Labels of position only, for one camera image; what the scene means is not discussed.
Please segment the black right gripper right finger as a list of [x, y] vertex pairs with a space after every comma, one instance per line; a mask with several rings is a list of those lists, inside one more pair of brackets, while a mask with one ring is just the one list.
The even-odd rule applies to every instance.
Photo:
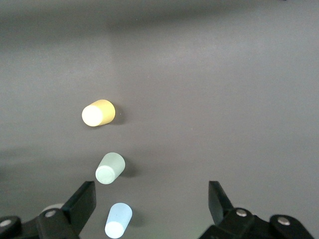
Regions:
[[235, 208], [218, 181], [209, 181], [208, 207], [214, 224], [201, 239], [312, 239], [297, 219], [273, 215], [262, 220], [244, 208]]

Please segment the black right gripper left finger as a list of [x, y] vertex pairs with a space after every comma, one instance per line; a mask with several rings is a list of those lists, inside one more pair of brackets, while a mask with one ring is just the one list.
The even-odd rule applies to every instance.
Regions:
[[22, 223], [18, 216], [0, 219], [2, 239], [78, 239], [96, 208], [95, 182], [86, 181], [61, 208], [43, 211]]

